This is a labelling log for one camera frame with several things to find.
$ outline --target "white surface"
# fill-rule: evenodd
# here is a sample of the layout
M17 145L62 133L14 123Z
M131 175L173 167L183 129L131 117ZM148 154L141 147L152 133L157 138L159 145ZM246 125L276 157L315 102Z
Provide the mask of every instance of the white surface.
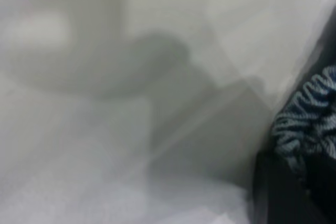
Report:
M248 223L333 0L0 0L1 223Z

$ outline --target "black fabric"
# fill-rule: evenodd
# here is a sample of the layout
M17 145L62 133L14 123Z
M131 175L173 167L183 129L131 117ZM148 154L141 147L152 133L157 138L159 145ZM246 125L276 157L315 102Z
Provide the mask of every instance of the black fabric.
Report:
M332 223L336 223L336 160L327 156L305 159L311 199Z
M274 153L258 154L253 189L255 224L331 223Z

